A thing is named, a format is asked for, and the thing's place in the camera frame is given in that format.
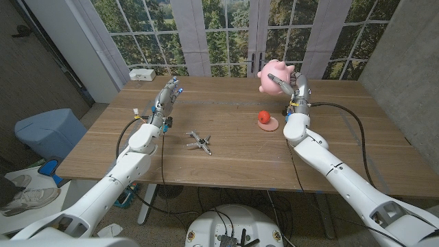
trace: red ball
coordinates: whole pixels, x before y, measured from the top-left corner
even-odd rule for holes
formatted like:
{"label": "red ball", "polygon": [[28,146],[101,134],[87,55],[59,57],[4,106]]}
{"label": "red ball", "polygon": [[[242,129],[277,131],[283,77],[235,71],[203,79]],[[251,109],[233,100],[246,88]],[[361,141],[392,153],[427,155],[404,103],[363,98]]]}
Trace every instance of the red ball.
{"label": "red ball", "polygon": [[258,115],[258,120],[263,124],[268,123],[270,120],[270,114],[268,113],[268,111],[261,110]]}

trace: pink plush pig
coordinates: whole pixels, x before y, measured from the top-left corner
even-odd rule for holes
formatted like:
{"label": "pink plush pig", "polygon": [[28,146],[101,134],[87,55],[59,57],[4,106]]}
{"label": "pink plush pig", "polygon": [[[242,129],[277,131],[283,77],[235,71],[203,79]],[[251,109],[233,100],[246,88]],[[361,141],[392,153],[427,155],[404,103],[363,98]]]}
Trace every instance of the pink plush pig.
{"label": "pink plush pig", "polygon": [[269,95],[278,95],[283,93],[281,87],[269,79],[268,74],[280,78],[283,81],[289,82],[289,75],[294,71],[294,65],[287,66],[285,62],[279,62],[277,59],[269,61],[262,71],[258,72],[258,77],[261,78],[261,86],[259,91],[261,93],[268,93]]}

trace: blue object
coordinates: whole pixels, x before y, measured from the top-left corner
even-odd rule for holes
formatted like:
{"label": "blue object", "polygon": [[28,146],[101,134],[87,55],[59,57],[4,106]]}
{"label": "blue object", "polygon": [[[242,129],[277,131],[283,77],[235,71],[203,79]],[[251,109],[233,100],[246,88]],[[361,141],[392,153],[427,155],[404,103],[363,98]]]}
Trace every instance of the blue object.
{"label": "blue object", "polygon": [[22,143],[48,160],[51,156],[65,158],[87,129],[71,109],[66,108],[18,121],[14,131]]}
{"label": "blue object", "polygon": [[49,161],[47,161],[44,165],[42,165],[38,169],[39,174],[52,177],[58,188],[61,188],[61,186],[65,185],[67,182],[70,181],[70,180],[60,178],[59,176],[57,176],[55,174],[56,168],[58,168],[58,166],[61,164],[61,162],[62,162],[61,158],[51,157]]}

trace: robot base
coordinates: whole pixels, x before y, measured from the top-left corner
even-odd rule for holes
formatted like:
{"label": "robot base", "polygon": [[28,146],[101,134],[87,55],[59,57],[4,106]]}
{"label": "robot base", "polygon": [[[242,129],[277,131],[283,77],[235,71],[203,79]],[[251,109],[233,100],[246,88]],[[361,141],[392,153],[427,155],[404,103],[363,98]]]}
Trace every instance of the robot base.
{"label": "robot base", "polygon": [[228,218],[220,213],[226,223],[226,235],[226,229],[218,213],[207,211],[193,221],[189,227],[185,240],[186,247],[223,245],[235,247],[252,246],[252,244],[269,247],[283,246],[279,227],[262,212],[240,204],[225,204],[216,209],[232,220],[235,232],[232,233],[232,224]]}

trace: black cable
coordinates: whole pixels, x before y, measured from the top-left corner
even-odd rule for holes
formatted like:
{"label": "black cable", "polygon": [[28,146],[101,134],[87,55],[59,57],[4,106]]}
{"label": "black cable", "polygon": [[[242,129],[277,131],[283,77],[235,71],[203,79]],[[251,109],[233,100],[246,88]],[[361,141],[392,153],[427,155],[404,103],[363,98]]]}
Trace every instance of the black cable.
{"label": "black cable", "polygon": [[235,234],[235,229],[233,228],[233,223],[232,223],[232,220],[230,219],[230,217],[228,217],[225,213],[222,213],[222,212],[220,212],[220,211],[218,211],[218,210],[213,210],[213,209],[211,209],[211,210],[208,210],[208,211],[221,213],[222,215],[224,215],[224,216],[226,216],[226,217],[228,218],[228,221],[230,221],[230,224],[232,225],[232,234],[231,234],[231,237],[233,237],[233,235]]}
{"label": "black cable", "polygon": [[226,229],[226,233],[225,233],[225,235],[227,236],[227,226],[226,226],[226,223],[225,223],[224,220],[222,219],[220,213],[218,213],[217,207],[214,207],[214,209],[215,209],[215,211],[217,211],[217,214],[218,214],[219,218],[221,219],[222,224],[224,224],[224,228]]}
{"label": "black cable", "polygon": [[132,193],[134,193],[134,195],[137,197],[137,199],[139,199],[143,204],[145,204],[146,206],[152,208],[153,210],[159,211],[161,213],[168,213],[170,215],[183,215],[183,214],[188,214],[188,213],[196,213],[197,215],[200,215],[200,213],[198,213],[197,211],[184,211],[184,212],[168,212],[159,208],[156,208],[154,206],[152,206],[151,204],[147,203],[141,196],[139,196],[136,192],[134,192],[133,189],[131,189],[129,186],[127,187]]}
{"label": "black cable", "polygon": [[314,204],[310,201],[310,199],[308,198],[308,195],[307,195],[307,193],[305,192],[305,190],[303,189],[302,183],[300,182],[299,175],[298,175],[298,172],[297,172],[297,169],[296,169],[296,164],[294,163],[293,152],[291,151],[291,148],[289,147],[288,140],[287,140],[287,146],[288,146],[289,153],[291,154],[291,161],[292,161],[292,163],[293,163],[294,171],[296,172],[296,177],[297,177],[297,181],[298,181],[298,183],[299,183],[299,186],[300,186],[300,188],[302,189],[302,191],[303,191],[303,195],[305,195],[305,197],[306,197],[308,203],[309,203],[309,204],[310,204],[315,210],[317,210],[317,211],[319,211],[319,212],[321,212],[321,213],[324,213],[324,214],[326,214],[326,215],[329,215],[329,216],[333,217],[334,219],[341,220],[341,221],[344,221],[344,222],[348,222],[348,223],[351,223],[351,224],[355,224],[355,225],[358,225],[358,226],[361,226],[361,227],[367,228],[367,229],[369,229],[369,230],[371,230],[371,231],[374,231],[374,232],[376,232],[376,233],[379,233],[379,234],[381,234],[381,235],[383,235],[383,236],[385,236],[385,237],[387,237],[387,238],[389,238],[389,239],[395,241],[397,244],[401,245],[402,247],[406,247],[406,246],[405,246],[403,243],[401,243],[399,240],[397,240],[397,239],[395,239],[394,237],[389,236],[389,235],[387,235],[387,234],[385,234],[385,233],[383,233],[383,232],[381,232],[381,231],[379,231],[379,230],[377,230],[377,229],[375,229],[375,228],[372,228],[372,227],[366,226],[365,224],[360,224],[360,223],[356,223],[356,222],[353,222],[353,221],[350,221],[350,220],[346,220],[346,219],[343,219],[343,218],[340,218],[340,217],[332,216],[330,213],[325,212],[325,211],[319,209],[316,205],[314,205]]}
{"label": "black cable", "polygon": [[163,140],[162,140],[162,181],[163,181],[163,189],[165,190],[165,202],[166,202],[166,210],[169,212],[169,207],[167,205],[167,190],[166,190],[166,184],[165,184],[165,177],[163,176],[163,150],[165,149],[165,133],[163,133]]}
{"label": "black cable", "polygon": [[200,188],[198,187],[198,202],[200,203],[201,213],[204,213],[203,204],[200,199]]}
{"label": "black cable", "polygon": [[314,106],[334,106],[334,107],[338,107],[338,108],[340,108],[342,110],[345,110],[347,113],[351,114],[355,118],[355,120],[357,120],[357,123],[358,123],[358,126],[359,126],[359,131],[361,132],[361,150],[363,152],[364,170],[366,171],[366,175],[368,177],[370,185],[372,185],[376,189],[375,185],[372,182],[372,178],[370,177],[370,174],[369,174],[368,160],[367,160],[367,156],[366,156],[366,140],[364,138],[363,124],[361,123],[360,119],[357,117],[357,115],[353,111],[347,109],[344,106],[340,106],[339,104],[334,104],[334,103],[329,103],[329,102],[315,102],[315,103],[311,103],[311,107],[314,107]]}
{"label": "black cable", "polygon": [[131,120],[126,126],[125,128],[122,130],[121,135],[119,136],[119,139],[117,140],[117,145],[116,145],[116,158],[119,157],[119,145],[121,143],[123,134],[125,134],[125,131],[128,129],[128,127],[130,127],[132,125],[132,123],[134,123],[135,121],[139,120],[138,118],[135,118],[133,120]]}

